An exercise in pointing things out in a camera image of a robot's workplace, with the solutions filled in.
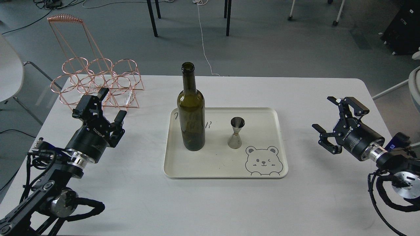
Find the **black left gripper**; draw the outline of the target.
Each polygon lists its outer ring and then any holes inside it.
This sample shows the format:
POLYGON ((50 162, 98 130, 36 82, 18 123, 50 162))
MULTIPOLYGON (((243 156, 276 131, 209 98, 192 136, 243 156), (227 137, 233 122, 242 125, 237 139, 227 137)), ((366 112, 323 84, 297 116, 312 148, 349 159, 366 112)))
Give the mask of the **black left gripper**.
POLYGON ((99 162, 107 147, 116 147, 125 133, 123 123, 127 111, 120 110, 113 123, 103 116, 102 101, 108 92, 109 88, 102 87, 97 95, 83 95, 72 111, 72 118, 81 120, 83 125, 65 149, 78 151, 93 163, 99 162))

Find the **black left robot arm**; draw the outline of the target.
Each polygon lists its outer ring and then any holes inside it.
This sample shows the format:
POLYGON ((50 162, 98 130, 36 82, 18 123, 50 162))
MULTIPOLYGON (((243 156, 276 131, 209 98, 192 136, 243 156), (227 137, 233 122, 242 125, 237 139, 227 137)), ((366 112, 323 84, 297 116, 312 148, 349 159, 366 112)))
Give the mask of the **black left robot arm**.
POLYGON ((72 117, 83 122, 65 148, 57 148, 40 138, 28 153, 27 168, 43 172, 27 181, 20 204, 1 220, 2 236, 40 236, 50 225, 50 236, 57 235, 64 222, 99 215, 105 205, 81 198, 67 187, 71 178, 81 178, 87 163, 99 162, 107 147, 114 148, 125 133, 120 110, 110 123, 102 111, 109 92, 103 87, 95 95, 83 95, 72 117))

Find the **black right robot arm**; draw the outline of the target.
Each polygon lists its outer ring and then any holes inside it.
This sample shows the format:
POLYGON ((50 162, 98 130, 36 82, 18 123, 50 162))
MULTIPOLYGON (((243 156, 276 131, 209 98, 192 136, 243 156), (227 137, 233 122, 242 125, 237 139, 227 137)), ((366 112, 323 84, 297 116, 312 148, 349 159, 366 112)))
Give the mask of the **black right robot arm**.
POLYGON ((374 188, 390 208, 402 212, 419 211, 419 158, 411 149, 409 137, 399 132, 384 146, 385 139, 361 121, 369 113, 366 106, 354 97, 329 96, 327 99, 338 107, 340 118, 330 133, 318 124, 312 125, 320 134, 319 145, 332 154, 345 149, 359 161, 370 159, 376 163, 377 170, 368 175, 369 196, 384 224, 402 236, 403 233, 378 209, 374 188))

